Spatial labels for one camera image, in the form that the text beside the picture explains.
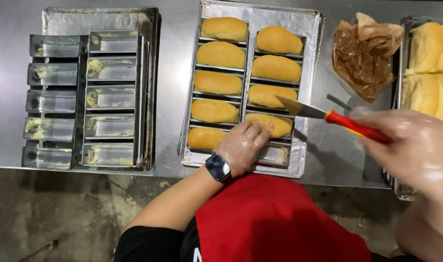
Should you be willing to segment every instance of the knife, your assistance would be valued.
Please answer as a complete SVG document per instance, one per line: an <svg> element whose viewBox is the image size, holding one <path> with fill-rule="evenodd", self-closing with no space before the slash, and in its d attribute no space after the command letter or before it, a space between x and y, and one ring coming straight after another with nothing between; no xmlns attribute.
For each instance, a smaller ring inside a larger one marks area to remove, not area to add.
<svg viewBox="0 0 443 262"><path fill-rule="evenodd" d="M278 100L280 100L284 107L294 116L324 119L327 123L340 125L347 130L353 132L354 134L368 137L369 139L375 140L382 144L387 145L392 142L392 140L388 136L381 133L378 129L359 125L351 118L342 116L333 110L325 112L315 106L302 104L296 100L279 96L276 96L276 98L278 98Z"/></svg>

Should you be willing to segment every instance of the red knife handle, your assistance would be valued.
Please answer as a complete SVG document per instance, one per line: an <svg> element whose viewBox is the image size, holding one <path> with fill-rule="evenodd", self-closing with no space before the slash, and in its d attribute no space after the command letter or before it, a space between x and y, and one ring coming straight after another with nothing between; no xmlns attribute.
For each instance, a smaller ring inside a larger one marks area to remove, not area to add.
<svg viewBox="0 0 443 262"><path fill-rule="evenodd" d="M392 142L392 140L388 136L381 133L378 129L359 125L356 122L352 121L351 118L337 114L333 110L328 111L328 113L325 115L325 121L327 123L334 123L343 126L360 136L368 137L369 139L375 140L385 145Z"/></svg>

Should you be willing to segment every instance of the smartwatch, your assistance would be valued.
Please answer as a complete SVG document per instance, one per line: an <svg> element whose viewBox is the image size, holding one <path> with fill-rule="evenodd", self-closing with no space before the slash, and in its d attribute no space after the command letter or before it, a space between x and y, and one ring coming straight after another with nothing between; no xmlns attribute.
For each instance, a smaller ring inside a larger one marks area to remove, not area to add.
<svg viewBox="0 0 443 262"><path fill-rule="evenodd" d="M205 161L205 168L216 181L223 182L231 176L228 164L220 155L212 155Z"/></svg>

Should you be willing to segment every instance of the hand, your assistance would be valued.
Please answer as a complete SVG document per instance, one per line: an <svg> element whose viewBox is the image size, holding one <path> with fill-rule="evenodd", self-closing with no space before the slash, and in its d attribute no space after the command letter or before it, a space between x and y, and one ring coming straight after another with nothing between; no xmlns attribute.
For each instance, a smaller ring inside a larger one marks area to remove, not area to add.
<svg viewBox="0 0 443 262"><path fill-rule="evenodd" d="M271 132L262 131L260 124L244 121L233 127L213 152L225 160L231 170L231 176L237 177L250 169L257 153L265 146L270 136Z"/></svg>
<svg viewBox="0 0 443 262"><path fill-rule="evenodd" d="M392 176L443 204L443 121L413 110L390 110L354 119L393 143L361 138L365 151Z"/></svg>

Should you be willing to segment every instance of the dirty floor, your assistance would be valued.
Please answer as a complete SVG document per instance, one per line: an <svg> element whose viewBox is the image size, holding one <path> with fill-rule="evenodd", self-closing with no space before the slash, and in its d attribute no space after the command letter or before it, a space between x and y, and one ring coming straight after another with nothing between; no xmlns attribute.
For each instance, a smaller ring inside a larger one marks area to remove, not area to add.
<svg viewBox="0 0 443 262"><path fill-rule="evenodd" d="M0 261L105 262L127 223L179 179L0 169ZM407 203L390 190L306 186L314 202L389 254Z"/></svg>

